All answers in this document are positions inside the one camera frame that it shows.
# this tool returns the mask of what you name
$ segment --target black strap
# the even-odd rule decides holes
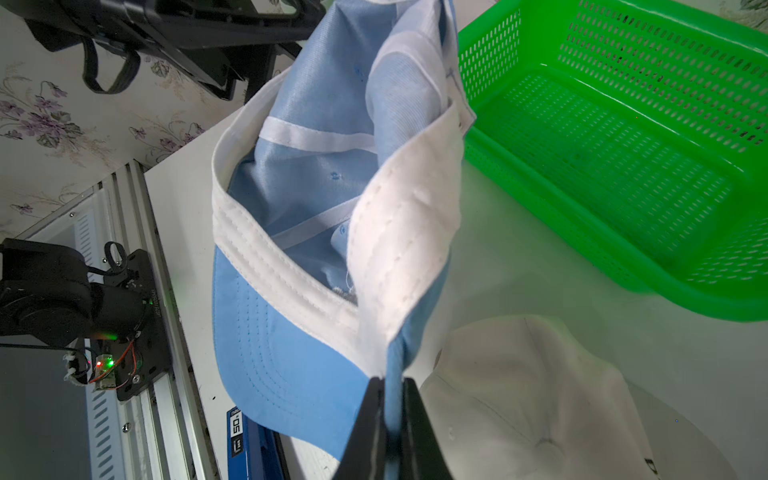
[[[127,52],[125,63],[120,70],[118,77],[114,79],[114,83],[108,90],[104,90],[96,77],[98,76],[98,54],[96,53],[96,46],[94,41],[88,37],[82,37],[83,49],[85,51],[85,60],[83,65],[83,81],[94,93],[97,94],[119,94],[136,78],[136,74],[139,72],[141,66],[141,57],[134,50]]]

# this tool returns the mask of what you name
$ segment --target white table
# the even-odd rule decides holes
[[[456,2],[459,27],[490,4]],[[210,158],[234,115],[146,174],[223,480],[224,420],[234,404],[219,377],[210,317]],[[633,383],[665,478],[731,480],[727,462],[741,480],[765,478],[768,323],[709,319],[659,296],[623,290],[468,164],[462,189],[463,223],[449,278],[406,375],[423,382],[445,334],[462,324],[515,313],[559,316],[588,350]],[[336,461],[325,452],[295,439],[285,444],[294,479],[332,476]]]

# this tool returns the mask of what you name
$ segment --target cap brim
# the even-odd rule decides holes
[[[213,305],[219,371],[237,407],[341,458],[368,377],[280,315],[218,247]]]

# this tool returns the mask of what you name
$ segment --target white seam tape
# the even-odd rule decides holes
[[[259,137],[284,147],[324,154],[355,149],[376,153],[376,143],[371,134],[337,134],[314,130],[275,117],[266,118]]]
[[[355,209],[355,205],[357,205],[357,200],[359,199],[360,196],[354,197],[343,204],[338,204],[321,214],[317,214],[308,220],[304,220],[295,227],[283,230],[277,235],[273,235],[272,241],[279,249],[288,250],[316,235],[320,235],[329,228],[349,220],[352,216],[352,210]]]

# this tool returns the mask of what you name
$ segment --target white fabric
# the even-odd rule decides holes
[[[248,101],[214,150],[214,241],[278,312],[366,375],[384,376],[386,347],[439,275],[458,229],[464,152],[458,109],[453,104],[397,150],[377,171],[353,211],[349,270],[360,278],[356,280],[359,302],[381,306],[369,317],[374,321],[361,325],[355,305],[299,268],[227,193],[230,178],[253,149],[288,71]],[[439,162],[448,164],[436,169]],[[436,175],[441,170],[445,173]],[[382,285],[385,280],[392,281]]]
[[[344,223],[352,216],[352,211],[357,205],[360,197],[347,200],[343,204],[336,205],[334,208],[322,212],[320,215],[304,220],[295,227],[284,230],[277,235],[272,235],[272,241],[281,250],[288,250],[291,247],[302,243],[335,225]]]
[[[558,319],[452,332],[422,400],[455,480],[657,480],[627,384]]]
[[[356,148],[376,153],[376,144],[371,134],[337,134],[313,130],[275,117],[266,118],[259,137],[284,147],[318,153],[343,152]]]
[[[428,6],[426,3],[419,3],[412,8],[420,8],[423,5]],[[445,110],[448,107],[448,92],[445,66],[438,45],[432,45],[428,37],[414,31],[402,31],[386,39],[373,61],[371,72],[376,70],[382,58],[393,53],[407,55],[414,61],[440,97],[440,109]]]

